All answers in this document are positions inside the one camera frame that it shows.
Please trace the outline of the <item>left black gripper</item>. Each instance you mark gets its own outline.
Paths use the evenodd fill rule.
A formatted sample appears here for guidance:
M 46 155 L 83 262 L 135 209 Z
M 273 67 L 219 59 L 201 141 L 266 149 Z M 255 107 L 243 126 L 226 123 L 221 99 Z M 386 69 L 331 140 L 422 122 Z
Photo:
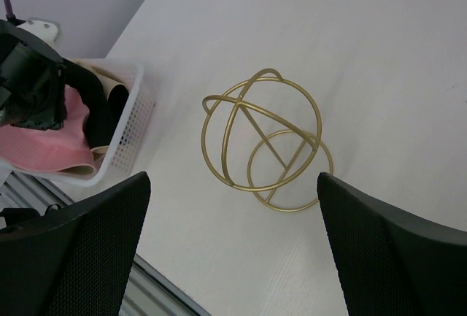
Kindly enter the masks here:
M 52 45 L 1 21 L 1 126 L 62 128 L 67 117 L 64 71 Z

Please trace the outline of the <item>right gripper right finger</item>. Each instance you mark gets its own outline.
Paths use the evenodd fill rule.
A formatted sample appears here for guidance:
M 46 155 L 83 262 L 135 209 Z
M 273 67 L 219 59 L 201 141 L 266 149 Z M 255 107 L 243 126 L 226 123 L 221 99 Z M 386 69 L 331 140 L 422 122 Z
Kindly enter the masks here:
M 466 232 L 317 178 L 349 315 L 465 315 Z

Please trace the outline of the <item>pink bucket hat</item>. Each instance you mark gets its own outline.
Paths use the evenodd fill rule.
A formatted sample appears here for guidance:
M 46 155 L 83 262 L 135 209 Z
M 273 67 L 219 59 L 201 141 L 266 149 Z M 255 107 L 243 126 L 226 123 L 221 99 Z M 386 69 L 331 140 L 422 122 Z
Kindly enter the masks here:
M 96 170 L 83 125 L 89 114 L 80 94 L 65 89 L 67 119 L 59 130 L 1 127 L 1 158 L 32 172 L 75 171 L 92 174 Z

